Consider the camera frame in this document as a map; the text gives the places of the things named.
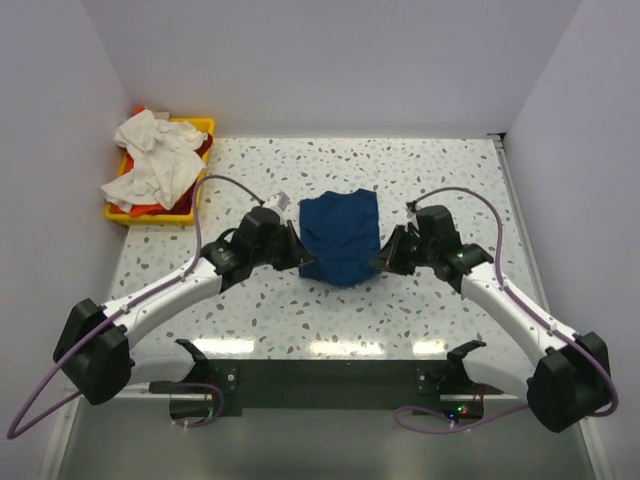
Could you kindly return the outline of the blue printed t-shirt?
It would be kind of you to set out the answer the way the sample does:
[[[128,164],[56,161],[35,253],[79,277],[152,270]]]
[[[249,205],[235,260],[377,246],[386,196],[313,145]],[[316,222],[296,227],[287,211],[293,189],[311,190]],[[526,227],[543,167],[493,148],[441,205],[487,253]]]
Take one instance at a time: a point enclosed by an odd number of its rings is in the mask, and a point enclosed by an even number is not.
[[[374,278],[369,262],[380,252],[379,209],[373,191],[327,191],[299,207],[300,239],[315,260],[299,276],[336,288],[350,288]]]

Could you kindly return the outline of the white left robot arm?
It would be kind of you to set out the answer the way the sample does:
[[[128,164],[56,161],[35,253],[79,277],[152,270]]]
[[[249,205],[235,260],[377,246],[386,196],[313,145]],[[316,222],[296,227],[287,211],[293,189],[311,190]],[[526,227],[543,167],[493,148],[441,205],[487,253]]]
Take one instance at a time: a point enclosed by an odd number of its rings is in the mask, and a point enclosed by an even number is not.
[[[255,207],[215,241],[197,243],[190,262],[162,279],[104,304],[77,303],[53,359],[81,396],[103,404],[126,386],[148,381],[150,362],[130,352],[163,323],[246,281],[257,267],[284,271],[313,260],[291,222],[274,209]]]

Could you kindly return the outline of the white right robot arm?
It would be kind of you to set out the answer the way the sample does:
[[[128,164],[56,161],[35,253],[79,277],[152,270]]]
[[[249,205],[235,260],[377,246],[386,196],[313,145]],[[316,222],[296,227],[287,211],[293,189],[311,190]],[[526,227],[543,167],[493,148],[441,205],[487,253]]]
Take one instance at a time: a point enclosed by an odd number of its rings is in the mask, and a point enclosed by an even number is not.
[[[482,353],[479,340],[450,351],[448,361],[472,382],[523,399],[548,430],[561,432],[616,406],[606,343],[595,333],[577,333],[513,286],[495,256],[462,242],[446,207],[422,208],[396,226],[369,264],[397,275],[430,268],[491,317],[524,352],[531,372],[520,375],[497,365]]]

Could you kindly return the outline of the red t-shirt in bin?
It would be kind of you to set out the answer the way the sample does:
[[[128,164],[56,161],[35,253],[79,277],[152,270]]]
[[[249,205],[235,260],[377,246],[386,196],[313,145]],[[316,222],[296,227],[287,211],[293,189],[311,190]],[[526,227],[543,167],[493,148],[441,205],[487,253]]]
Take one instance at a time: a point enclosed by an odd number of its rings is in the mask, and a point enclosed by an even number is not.
[[[201,146],[195,150],[195,153],[199,155],[200,158],[203,158],[205,154],[211,149],[213,145],[213,136],[209,133],[205,135],[203,143]],[[192,196],[195,189],[195,184],[192,184],[189,190],[187,190],[184,195],[178,200],[178,202],[174,205],[173,212],[178,215],[187,215],[191,212],[192,209]]]

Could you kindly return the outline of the white crumpled t-shirt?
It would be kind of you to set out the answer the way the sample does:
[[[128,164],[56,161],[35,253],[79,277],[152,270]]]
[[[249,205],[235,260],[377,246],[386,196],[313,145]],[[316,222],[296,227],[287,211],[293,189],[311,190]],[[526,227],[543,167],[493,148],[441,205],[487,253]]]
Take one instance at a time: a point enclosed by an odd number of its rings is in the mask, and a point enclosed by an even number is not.
[[[197,150],[208,138],[187,121],[160,119],[147,109],[135,114],[115,133],[133,167],[101,186],[105,200],[125,212],[134,206],[173,208],[205,169]]]

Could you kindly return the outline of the yellow plastic bin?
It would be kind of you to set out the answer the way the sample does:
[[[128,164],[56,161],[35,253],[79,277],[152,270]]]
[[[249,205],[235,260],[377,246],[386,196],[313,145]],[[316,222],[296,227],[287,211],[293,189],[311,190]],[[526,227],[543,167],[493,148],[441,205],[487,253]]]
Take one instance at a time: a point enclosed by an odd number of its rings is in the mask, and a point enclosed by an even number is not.
[[[212,136],[213,136],[213,133],[214,133],[215,122],[210,118],[171,118],[171,119],[169,119],[169,121],[172,121],[172,122],[187,121],[187,122],[191,123],[194,127],[196,127],[197,130],[199,130],[201,132],[209,133]],[[205,169],[200,173],[200,175],[196,179],[196,182],[194,183],[195,187],[196,187],[196,183],[204,177],[204,174],[205,174],[205,171],[206,171],[206,167],[208,166],[208,163],[209,163],[210,150],[202,158],[202,160],[205,163]],[[116,178],[118,178],[119,176],[123,175],[123,167],[122,167],[123,159],[122,159],[121,165],[119,167],[119,171],[118,171],[118,174],[117,174]],[[106,201],[106,205],[105,205],[104,215],[108,220],[110,220],[110,221],[112,221],[114,223],[120,224],[120,225],[124,225],[124,226],[134,226],[134,225],[151,226],[151,225],[153,225],[153,226],[178,226],[178,227],[184,227],[184,226],[191,225],[191,224],[194,223],[195,212],[197,211],[197,209],[199,207],[199,203],[200,203],[200,195],[197,194],[195,192],[195,189],[194,189],[193,196],[192,196],[192,209],[191,209],[191,212],[189,214],[187,214],[187,215],[178,215],[178,214],[174,213],[173,212],[174,207],[173,207],[173,208],[167,210],[167,213],[162,213],[162,214],[158,214],[158,215],[144,215],[144,216],[141,216],[139,218],[131,218],[130,216],[128,216],[126,214],[127,212],[125,214],[111,214],[111,213],[109,213],[107,211],[107,207],[111,203],[109,203],[107,201]]]

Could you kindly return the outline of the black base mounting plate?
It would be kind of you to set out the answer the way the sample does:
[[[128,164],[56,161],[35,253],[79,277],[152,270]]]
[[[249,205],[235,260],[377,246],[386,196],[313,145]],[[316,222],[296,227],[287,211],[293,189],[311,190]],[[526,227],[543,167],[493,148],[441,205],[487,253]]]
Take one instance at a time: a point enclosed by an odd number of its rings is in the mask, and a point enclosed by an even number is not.
[[[495,393],[447,360],[204,360],[179,382],[156,381],[174,420],[240,417],[250,409],[387,410],[420,406],[452,413],[448,395]]]

